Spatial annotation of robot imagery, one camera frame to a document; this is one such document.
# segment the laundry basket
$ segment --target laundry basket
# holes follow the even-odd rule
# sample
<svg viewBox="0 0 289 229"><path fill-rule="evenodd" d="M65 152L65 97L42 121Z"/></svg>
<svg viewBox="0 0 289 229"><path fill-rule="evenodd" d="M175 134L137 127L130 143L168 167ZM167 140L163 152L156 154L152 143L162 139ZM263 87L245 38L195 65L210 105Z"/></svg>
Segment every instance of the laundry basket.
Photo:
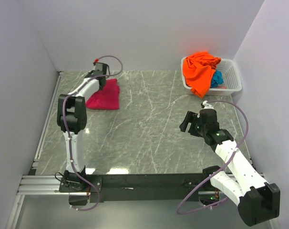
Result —
<svg viewBox="0 0 289 229"><path fill-rule="evenodd" d="M186 88L188 94L193 94L190 91L191 87L186 84L186 80L183 74L184 60L185 57L182 59L181 62L183 85ZM222 73L224 80L224 83L220 86L225 86L227 89L210 88L206 95L231 95L233 92L241 91L242 84L240 75L238 73L235 63L232 60L222 59L221 62L217 65L217 70Z"/></svg>

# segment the orange cloth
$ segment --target orange cloth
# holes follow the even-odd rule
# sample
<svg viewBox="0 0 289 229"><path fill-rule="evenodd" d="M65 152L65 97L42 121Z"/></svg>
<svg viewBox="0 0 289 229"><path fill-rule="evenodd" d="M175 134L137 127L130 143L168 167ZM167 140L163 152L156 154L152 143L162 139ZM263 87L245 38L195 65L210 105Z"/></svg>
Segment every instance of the orange cloth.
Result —
<svg viewBox="0 0 289 229"><path fill-rule="evenodd" d="M217 64L220 62L221 58L214 57L208 52L197 52L185 58L183 75L193 94L200 98L204 97L210 88Z"/></svg>

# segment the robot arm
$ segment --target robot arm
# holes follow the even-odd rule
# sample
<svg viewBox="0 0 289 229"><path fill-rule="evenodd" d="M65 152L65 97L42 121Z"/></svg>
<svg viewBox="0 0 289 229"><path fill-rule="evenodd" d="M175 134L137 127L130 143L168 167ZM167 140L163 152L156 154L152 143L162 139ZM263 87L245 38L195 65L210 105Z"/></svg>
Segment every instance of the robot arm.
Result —
<svg viewBox="0 0 289 229"><path fill-rule="evenodd" d="M221 190L237 206L243 221L255 225L268 219L279 216L280 189L276 184L269 184L246 160L230 133L219 128L217 112L207 101L202 103L202 110L196 114L188 111L180 125L185 132L188 123L191 123L188 132L191 135L204 138L212 150L227 163L235 153L228 168L237 181L231 179L224 171L210 178L213 187ZM220 167L211 171L212 175Z"/></svg>
<svg viewBox="0 0 289 229"><path fill-rule="evenodd" d="M86 107L85 104L88 99L94 94L95 92L102 90L106 84L105 77L100 77L98 79L92 79L97 75L106 75L108 65L105 63L95 63L94 69L87 73L83 82L78 86L75 90L70 92L69 94L61 94L59 96L58 102L58 115L57 115L57 123L58 126L61 127L63 131L65 142L66 142L66 154L67 154L67 164L66 164L66 175L68 173L74 174L74 170L72 169L72 162L69 160L70 151L69 151L69 136L65 129L64 122L63 122L63 103L64 99L72 94L67 102L66 102L66 110L65 116L66 121L68 124L68 128L71 134L71 144L72 144L72 157L73 157L73 164L75 169L80 174L85 174L85 162L82 155L82 136L83 136L83 129L86 126L87 122L87 115L86 115ZM73 182L77 181L77 178L70 178Z"/></svg>

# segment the pink towel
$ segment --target pink towel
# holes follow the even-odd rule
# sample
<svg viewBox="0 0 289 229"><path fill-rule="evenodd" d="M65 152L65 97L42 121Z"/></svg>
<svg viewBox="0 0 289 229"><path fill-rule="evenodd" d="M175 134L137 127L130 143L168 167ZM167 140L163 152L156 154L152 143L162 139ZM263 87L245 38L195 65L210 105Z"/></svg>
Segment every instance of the pink towel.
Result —
<svg viewBox="0 0 289 229"><path fill-rule="evenodd" d="M86 107L95 110L118 110L120 88L117 79L106 81L102 91L94 93L86 102Z"/></svg>

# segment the marble surface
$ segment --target marble surface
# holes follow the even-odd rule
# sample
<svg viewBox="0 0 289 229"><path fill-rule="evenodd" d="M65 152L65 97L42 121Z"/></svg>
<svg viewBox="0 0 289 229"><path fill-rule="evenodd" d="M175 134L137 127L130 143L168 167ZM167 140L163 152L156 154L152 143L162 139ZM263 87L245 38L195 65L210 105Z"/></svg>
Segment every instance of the marble surface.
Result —
<svg viewBox="0 0 289 229"><path fill-rule="evenodd" d="M85 72L64 72L40 148L37 175L53 175L66 167L63 134L56 124L57 98L83 80ZM179 71L126 71L117 76L120 109L89 110L83 134L86 167L107 173L197 173L223 164L202 138L182 133L179 125L188 110L198 112L202 100L186 94ZM231 96L204 99L232 101ZM237 114L229 104L215 103L220 127L242 138ZM246 144L240 147L250 159Z"/></svg>

